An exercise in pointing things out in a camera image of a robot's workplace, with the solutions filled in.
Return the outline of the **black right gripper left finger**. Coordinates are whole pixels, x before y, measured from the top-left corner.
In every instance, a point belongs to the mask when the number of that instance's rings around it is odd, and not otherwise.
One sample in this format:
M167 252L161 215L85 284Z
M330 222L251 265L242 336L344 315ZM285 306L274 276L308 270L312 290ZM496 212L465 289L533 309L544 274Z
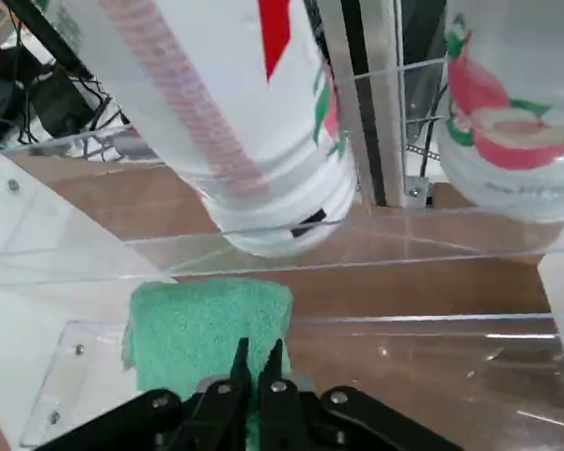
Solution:
M40 450L243 450L251 391L249 339L227 377L186 400L154 389L39 447Z

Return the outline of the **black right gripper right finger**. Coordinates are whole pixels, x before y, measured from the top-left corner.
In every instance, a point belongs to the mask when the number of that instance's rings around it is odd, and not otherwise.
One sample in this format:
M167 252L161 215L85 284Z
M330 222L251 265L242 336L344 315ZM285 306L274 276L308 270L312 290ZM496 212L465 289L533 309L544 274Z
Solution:
M277 339L258 377L261 450L455 450L449 439L351 386L317 396L282 372Z

